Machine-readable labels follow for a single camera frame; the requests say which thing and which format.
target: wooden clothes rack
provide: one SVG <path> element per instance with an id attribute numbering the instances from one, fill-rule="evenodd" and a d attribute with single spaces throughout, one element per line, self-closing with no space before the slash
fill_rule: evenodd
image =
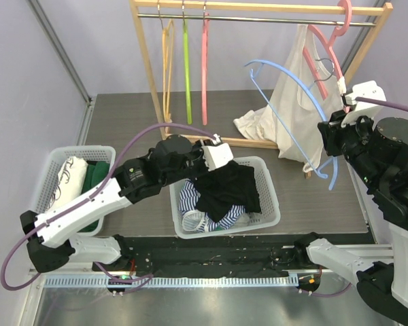
<path id="1" fill-rule="evenodd" d="M 148 54 L 148 48 L 146 44 L 145 34 L 143 31 L 141 18 L 172 18 L 172 19 L 195 19 L 198 16 L 183 16 L 183 15 L 153 15 L 153 14 L 141 14 L 139 8 L 143 7 L 155 7 L 160 8 L 177 8 L 181 10 L 198 9 L 202 10 L 230 10 L 230 11 L 245 11 L 245 12 L 283 12 L 283 13 L 295 13 L 295 14 L 345 14 L 345 8 L 340 6 L 331 5 L 280 5 L 274 3 L 229 3 L 229 2 L 210 2 L 210 1 L 181 1 L 181 0 L 129 0 L 131 13 L 133 15 L 133 21 L 135 24 L 137 39 L 141 53 L 143 57 L 143 64 L 145 66 L 148 83 L 150 85 L 150 92 L 154 108 L 156 110 L 157 121 L 171 122 L 170 112 L 162 112 L 160 103 L 158 100 L 156 84 L 154 81 L 154 75 L 151 68 L 151 61 Z M 352 7 L 353 16 L 375 16 L 374 23 L 351 23 L 350 26 L 366 26 L 370 28 L 367 36 L 357 51 L 351 65 L 346 71 L 345 80 L 350 83 L 355 72 L 361 65 L 362 60 L 366 56 L 382 27 L 385 25 L 389 15 L 393 10 L 391 3 L 385 3 L 383 7 Z M 318 24 L 318 25 L 343 25 L 343 22 L 335 21 L 323 21 L 323 20 L 291 20 L 291 19 L 260 19 L 260 18 L 242 18 L 236 17 L 215 17 L 207 16 L 209 20 L 228 20 L 228 21 L 249 21 L 249 22 L 276 22 L 276 23 L 295 23 L 295 24 Z M 160 133 L 162 139 L 166 139 L 170 136 L 169 128 L 161 128 Z M 202 139 L 202 136 L 194 136 L 183 134 L 191 142 L 195 142 Z M 222 137 L 225 143 L 231 146 L 240 147 L 257 147 L 267 149 L 277 149 L 277 145 L 272 141 L 262 141 L 254 139 L 238 139 L 238 138 L 226 138 Z"/>

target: pink hanger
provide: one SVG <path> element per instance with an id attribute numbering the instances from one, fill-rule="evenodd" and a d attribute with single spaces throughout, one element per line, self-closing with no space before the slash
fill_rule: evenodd
<path id="1" fill-rule="evenodd" d="M 308 25 L 308 29 L 314 33 L 314 35 L 316 35 L 320 41 L 320 43 L 322 43 L 322 45 L 324 46 L 326 53 L 328 54 L 329 58 L 334 62 L 334 66 L 335 66 L 335 75 L 337 76 L 337 80 L 339 81 L 342 77 L 343 74 L 341 72 L 341 68 L 340 68 L 340 64 L 339 61 L 337 60 L 337 57 L 335 56 L 334 50 L 333 50 L 333 45 L 335 42 L 335 39 L 338 36 L 342 36 L 346 33 L 346 31 L 349 29 L 349 24 L 351 22 L 352 19 L 352 4 L 350 0 L 340 0 L 340 2 L 338 3 L 338 5 L 342 6 L 345 8 L 345 23 L 343 24 L 343 26 L 337 26 L 334 28 L 333 33 L 331 34 L 331 37 L 329 38 L 329 40 L 326 39 L 325 35 L 321 32 L 321 30 L 314 26 L 314 25 Z M 322 95 L 322 98 L 325 99 L 328 96 L 328 92 L 326 91 L 325 85 L 323 83 L 323 81 L 320 81 L 320 76 L 319 76 L 319 72 L 316 71 L 316 65 L 314 60 L 312 59 L 310 53 L 308 52 L 307 48 L 304 47 L 303 49 L 303 56 L 305 58 L 305 60 L 307 61 L 308 67 L 311 70 L 311 73 L 313 74 L 315 80 L 317 80 L 317 85 L 319 87 L 319 92 L 320 95 Z M 345 84 L 344 84 L 344 80 L 343 80 L 343 85 L 339 85 L 341 88 L 341 92 L 345 92 Z"/>
<path id="2" fill-rule="evenodd" d="M 203 114 L 203 125 L 207 124 L 207 49 L 209 40 L 209 23 L 210 20 L 204 19 L 209 14 L 205 13 L 205 2 L 203 12 L 203 44 L 201 50 L 201 111 Z"/>

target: blue hanger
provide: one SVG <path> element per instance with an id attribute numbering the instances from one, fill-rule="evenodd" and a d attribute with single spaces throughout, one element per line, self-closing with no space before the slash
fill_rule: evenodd
<path id="1" fill-rule="evenodd" d="M 310 100 L 312 101 L 314 107 L 316 108 L 316 110 L 318 111 L 320 118 L 322 119 L 322 121 L 328 121 L 326 119 L 325 113 L 322 110 L 322 108 L 320 107 L 319 102 L 316 100 L 316 98 L 314 97 L 314 95 L 310 92 L 309 88 L 291 71 L 287 70 L 286 68 L 284 68 L 283 66 L 268 61 L 268 60 L 252 60 L 250 62 L 248 62 L 246 66 L 252 64 L 252 63 L 260 63 L 260 67 L 257 69 L 257 72 L 254 72 L 253 69 L 251 69 L 250 71 L 250 77 L 252 82 L 254 83 L 254 85 L 257 87 L 258 91 L 262 94 L 262 96 L 265 98 L 268 106 L 270 106 L 270 108 L 272 109 L 272 111 L 274 112 L 274 114 L 277 116 L 277 119 L 279 120 L 279 122 L 281 122 L 282 126 L 284 127 L 284 129 L 286 129 L 287 133 L 290 135 L 290 138 L 293 140 L 293 142 L 295 143 L 295 145 L 299 148 L 299 150 L 301 151 L 302 155 L 305 157 L 305 159 L 307 160 L 308 164 L 310 165 L 310 167 L 313 168 L 313 171 L 315 174 L 317 174 L 317 176 L 319 176 L 322 179 L 327 179 L 328 175 L 326 173 L 322 173 L 322 169 L 327 166 L 328 164 L 331 163 L 331 161 L 333 162 L 333 177 L 331 179 L 330 185 L 328 187 L 329 190 L 332 190 L 334 188 L 335 185 L 335 181 L 337 180 L 337 175 L 339 174 L 339 165 L 338 165 L 338 161 L 337 158 L 329 158 L 325 163 L 323 163 L 320 167 L 318 168 L 314 168 L 314 165 L 311 163 L 310 159 L 307 157 L 307 154 L 305 154 L 305 152 L 303 151 L 302 147 L 299 145 L 299 143 L 296 141 L 295 137 L 293 136 L 293 134 L 290 132 L 289 128 L 287 127 L 287 125 L 284 123 L 284 121 L 281 119 L 281 117 L 279 116 L 277 110 L 275 109 L 275 107 L 273 107 L 273 105 L 269 102 L 269 99 L 267 98 L 267 96 L 264 94 L 264 92 L 261 90 L 260 86 L 257 84 L 256 82 L 256 78 L 258 77 L 258 75 L 261 72 L 261 69 L 263 68 L 264 65 L 269 65 L 272 66 L 274 68 L 277 68 L 279 70 L 281 70 L 282 72 L 284 72 L 286 75 L 288 75 L 290 78 L 292 78 L 302 89 L 303 91 L 306 93 L 306 95 L 310 98 Z"/>

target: green hanger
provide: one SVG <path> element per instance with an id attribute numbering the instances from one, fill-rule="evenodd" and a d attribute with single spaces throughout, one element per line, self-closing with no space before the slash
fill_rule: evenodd
<path id="1" fill-rule="evenodd" d="M 186 84 L 186 113 L 188 124 L 192 124 L 192 104 L 190 103 L 190 69 L 189 69 L 189 40 L 188 25 L 183 18 L 183 48 L 184 48 L 184 78 Z"/>

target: gray floor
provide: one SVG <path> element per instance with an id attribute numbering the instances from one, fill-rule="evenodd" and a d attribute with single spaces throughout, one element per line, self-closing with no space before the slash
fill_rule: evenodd
<path id="1" fill-rule="evenodd" d="M 251 109 L 265 105 L 257 91 L 208 92 L 209 124 L 204 129 L 225 137 L 239 137 L 233 119 Z M 186 122 L 184 93 L 171 95 L 173 121 Z M 194 124 L 201 125 L 201 93 L 192 93 Z M 156 123 L 151 96 L 145 94 L 98 95 L 86 140 L 87 145 L 110 145 L 119 153 L 146 126 Z M 128 158 L 145 155 L 160 141 L 157 131 L 147 134 L 132 147 Z M 300 162 L 278 159 L 272 149 L 233 147 L 236 157 L 259 156 L 265 160 L 277 192 L 281 221 L 272 228 L 256 230 L 255 234 L 361 233 L 366 232 L 360 205 L 345 162 L 339 164 L 335 189 L 328 191 L 329 180 L 312 175 L 306 180 Z M 105 219 L 100 235 L 172 236 L 169 190 L 147 198 L 127 209 L 112 213 Z"/>
<path id="2" fill-rule="evenodd" d="M 335 274 L 324 274 L 318 293 L 335 293 L 344 287 L 345 282 Z M 143 289 L 124 297 L 108 297 L 107 293 L 101 288 L 44 289 L 34 325 L 394 324 L 371 310 L 354 287 L 334 298 L 309 297 L 290 287 Z"/>

